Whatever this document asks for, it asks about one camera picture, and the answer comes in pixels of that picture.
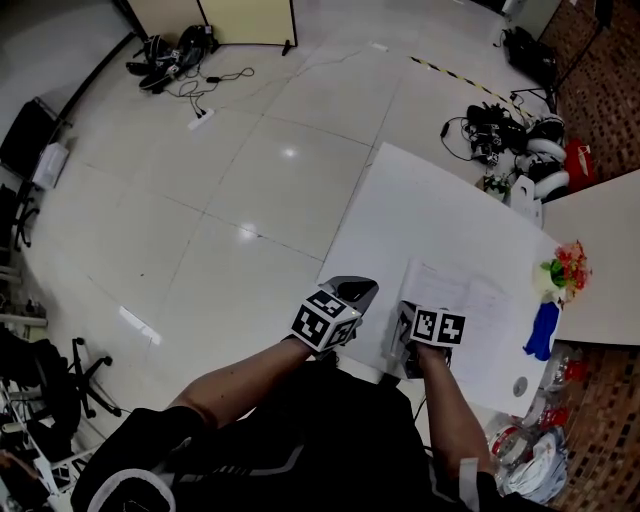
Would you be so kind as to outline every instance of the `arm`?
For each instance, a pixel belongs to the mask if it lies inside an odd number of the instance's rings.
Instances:
[[[186,406],[213,427],[224,427],[258,405],[312,350],[295,336],[243,361],[194,380],[169,407]]]
[[[12,463],[16,463],[20,468],[22,468],[22,470],[29,475],[31,480],[38,480],[38,473],[35,469],[29,466],[29,464],[23,462],[9,451],[0,450],[0,467],[9,467]]]
[[[418,354],[434,453],[442,458],[451,478],[458,477],[460,460],[466,458],[477,458],[478,471],[493,474],[482,427],[462,396],[444,354],[421,343]]]

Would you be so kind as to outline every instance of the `white paper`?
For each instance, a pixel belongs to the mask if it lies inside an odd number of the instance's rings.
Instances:
[[[471,274],[445,272],[411,259],[398,300],[466,317],[462,344],[455,347],[451,371],[459,381],[478,383],[491,371],[501,349],[513,302],[504,292]]]

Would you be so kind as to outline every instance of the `cable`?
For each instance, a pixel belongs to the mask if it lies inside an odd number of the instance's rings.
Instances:
[[[520,103],[516,105],[514,102],[513,106],[518,111],[518,114],[520,114],[520,117],[522,118],[522,126],[526,126],[527,120],[524,118],[524,114],[522,113],[522,109],[520,108],[524,104],[524,98],[520,94],[515,92],[511,94],[511,97],[513,98],[512,101],[514,101],[516,98],[520,98],[521,100]]]
[[[165,92],[169,93],[171,96],[175,97],[175,98],[189,98],[189,103],[191,104],[191,108],[193,108],[193,111],[196,114],[196,117],[201,118],[203,115],[205,115],[207,112],[198,104],[198,101],[200,100],[200,98],[202,98],[205,94],[210,93],[215,91],[218,88],[218,85],[220,84],[220,82],[231,82],[234,80],[237,80],[238,78],[240,78],[241,76],[246,76],[246,77],[250,77],[256,74],[255,70],[251,67],[246,67],[244,68],[242,71],[238,72],[238,73],[230,73],[227,75],[222,75],[222,76],[212,76],[212,77],[204,77],[201,73],[200,73],[200,65],[202,64],[202,60],[200,60],[200,62],[198,63],[198,66],[196,68],[196,73],[193,75],[189,75],[187,72],[185,72],[183,74],[183,78],[182,79],[178,79],[178,81],[182,82],[182,85],[180,85],[180,88],[178,89],[178,93],[174,93],[172,91],[170,91],[169,89],[165,89]],[[202,78],[205,78],[206,82],[209,84],[214,84],[213,87],[209,88],[209,89],[200,89],[200,80],[198,80],[197,76],[200,76]],[[191,78],[192,80],[189,80],[187,82],[185,82],[184,80],[187,78]]]
[[[471,162],[473,160],[473,158],[463,158],[461,156],[456,155],[453,151],[451,151],[451,149],[449,148],[449,146],[447,146],[447,143],[444,141],[445,136],[447,135],[447,133],[449,132],[449,124],[451,123],[451,121],[455,121],[456,119],[460,119],[460,129],[462,130],[462,121],[466,120],[468,121],[468,119],[466,117],[461,117],[461,116],[457,116],[457,117],[452,117],[451,119],[449,119],[446,123],[444,123],[442,130],[440,131],[440,142],[442,142],[442,145],[447,149],[447,151],[449,153],[451,153],[453,156],[455,156],[456,158],[463,160],[465,162]]]
[[[422,399],[422,402],[420,402],[420,405],[418,406],[418,410],[416,411],[415,416],[413,417],[413,422],[415,423],[418,420],[418,416],[420,416],[420,411],[422,410],[422,408],[424,407],[424,404],[427,403],[427,397],[425,396]]]
[[[502,48],[502,41],[504,41],[504,36],[507,33],[506,30],[503,30],[502,32],[500,32],[500,39],[498,39],[498,44],[493,43],[493,46],[495,46],[496,48]]]

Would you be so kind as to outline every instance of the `white box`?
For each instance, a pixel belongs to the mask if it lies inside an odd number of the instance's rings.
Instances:
[[[318,352],[348,342],[362,314],[315,286],[302,302],[291,332]]]
[[[534,199],[535,183],[526,176],[520,176],[509,190],[507,206],[525,219],[542,227],[542,203]]]
[[[69,150],[59,142],[49,144],[38,162],[38,168],[33,175],[33,183],[44,190],[51,190],[55,187],[68,156]]]
[[[460,313],[416,306],[409,339],[434,347],[459,347],[464,340],[465,320]]]

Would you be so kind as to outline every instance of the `vase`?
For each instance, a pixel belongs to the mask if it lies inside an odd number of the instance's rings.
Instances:
[[[500,192],[495,188],[488,188],[485,190],[485,192],[489,194],[491,197],[494,197],[495,199],[500,201],[501,203],[504,201],[504,194],[505,194],[504,192]]]
[[[539,264],[533,267],[533,288],[543,302],[556,301],[564,295],[562,289],[551,280],[551,272]]]

